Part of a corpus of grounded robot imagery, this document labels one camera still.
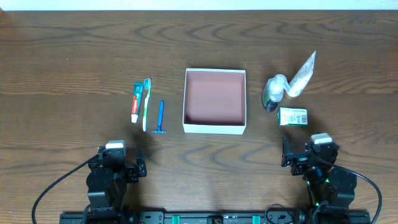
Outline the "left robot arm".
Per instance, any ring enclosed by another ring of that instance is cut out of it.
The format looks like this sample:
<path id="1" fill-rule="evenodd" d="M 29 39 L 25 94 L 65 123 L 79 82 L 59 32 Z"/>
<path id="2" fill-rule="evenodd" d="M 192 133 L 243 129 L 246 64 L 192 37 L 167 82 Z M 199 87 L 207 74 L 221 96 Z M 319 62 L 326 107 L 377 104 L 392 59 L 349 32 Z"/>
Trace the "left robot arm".
<path id="1" fill-rule="evenodd" d="M 136 162 L 125 164 L 125 148 L 99 147 L 97 158 L 89 162 L 91 173 L 86 179 L 90 201 L 90 218 L 94 220 L 120 219 L 123 198 L 128 183 L 137 183 L 147 175 L 144 156 L 139 153 Z"/>

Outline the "green white soap box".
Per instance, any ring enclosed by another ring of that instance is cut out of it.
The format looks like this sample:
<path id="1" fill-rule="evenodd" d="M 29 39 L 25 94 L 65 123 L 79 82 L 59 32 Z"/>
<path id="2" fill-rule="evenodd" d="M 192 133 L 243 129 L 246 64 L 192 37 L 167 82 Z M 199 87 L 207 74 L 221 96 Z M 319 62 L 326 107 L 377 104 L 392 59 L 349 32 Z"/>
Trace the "green white soap box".
<path id="1" fill-rule="evenodd" d="M 281 107 L 277 113 L 280 126 L 307 126 L 308 113 L 303 108 L 284 108 Z"/>

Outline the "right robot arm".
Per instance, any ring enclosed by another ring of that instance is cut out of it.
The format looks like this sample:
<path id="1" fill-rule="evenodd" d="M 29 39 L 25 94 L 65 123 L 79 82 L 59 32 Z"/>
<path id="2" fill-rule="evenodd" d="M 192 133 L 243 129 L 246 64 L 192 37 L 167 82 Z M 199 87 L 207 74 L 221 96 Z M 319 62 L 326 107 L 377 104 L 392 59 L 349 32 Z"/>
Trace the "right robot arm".
<path id="1" fill-rule="evenodd" d="M 293 153 L 286 137 L 282 145 L 281 166 L 290 167 L 292 175 L 301 175 L 307 182 L 311 206 L 321 214 L 347 216 L 357 177 L 332 167 L 339 145 L 327 133 L 312 135 L 302 153 Z"/>

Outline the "clear pump bottle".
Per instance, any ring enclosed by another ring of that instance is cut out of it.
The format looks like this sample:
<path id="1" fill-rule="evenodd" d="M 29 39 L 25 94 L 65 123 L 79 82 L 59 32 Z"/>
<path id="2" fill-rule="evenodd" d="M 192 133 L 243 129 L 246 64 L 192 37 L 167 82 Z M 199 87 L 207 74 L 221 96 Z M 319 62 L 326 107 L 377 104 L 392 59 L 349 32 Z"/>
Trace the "clear pump bottle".
<path id="1" fill-rule="evenodd" d="M 282 101 L 284 91 L 289 91 L 290 85 L 283 74 L 277 74 L 268 79 L 262 92 L 262 104 L 266 111 L 274 111 Z"/>

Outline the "white lotion tube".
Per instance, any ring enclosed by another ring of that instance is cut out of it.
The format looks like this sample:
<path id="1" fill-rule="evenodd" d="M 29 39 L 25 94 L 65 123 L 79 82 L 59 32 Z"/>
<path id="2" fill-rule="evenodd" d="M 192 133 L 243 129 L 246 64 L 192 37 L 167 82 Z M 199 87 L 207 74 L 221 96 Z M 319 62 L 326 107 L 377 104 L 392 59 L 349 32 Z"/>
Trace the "white lotion tube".
<path id="1" fill-rule="evenodd" d="M 287 91 L 287 94 L 290 97 L 298 97 L 305 87 L 308 85 L 314 71 L 315 66 L 315 57 L 317 51 L 314 51 L 308 60 L 302 65 L 300 70 L 296 73 L 293 79 L 290 81 L 289 86 L 290 90 Z"/>

